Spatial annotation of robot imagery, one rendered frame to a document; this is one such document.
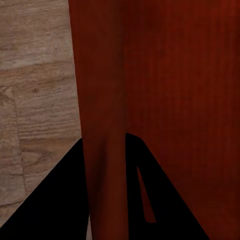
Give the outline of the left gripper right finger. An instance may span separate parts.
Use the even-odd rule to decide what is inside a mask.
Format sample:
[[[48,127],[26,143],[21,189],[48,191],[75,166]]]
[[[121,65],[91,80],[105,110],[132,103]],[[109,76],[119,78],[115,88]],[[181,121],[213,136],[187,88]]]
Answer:
[[[144,141],[125,134],[129,240],[210,240]],[[145,220],[139,168],[156,223]]]

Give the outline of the storage box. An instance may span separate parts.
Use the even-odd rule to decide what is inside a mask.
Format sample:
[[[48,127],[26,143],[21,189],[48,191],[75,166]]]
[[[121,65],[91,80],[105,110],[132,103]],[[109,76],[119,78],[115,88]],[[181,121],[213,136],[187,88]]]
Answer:
[[[129,240],[126,133],[210,240],[240,240],[240,0],[68,7],[92,240]]]

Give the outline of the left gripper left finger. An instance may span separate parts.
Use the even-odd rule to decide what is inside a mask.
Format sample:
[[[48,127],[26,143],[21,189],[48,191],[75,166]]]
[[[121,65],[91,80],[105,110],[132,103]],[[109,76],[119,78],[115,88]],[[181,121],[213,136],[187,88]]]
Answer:
[[[81,138],[0,228],[0,240],[86,240],[89,215]]]

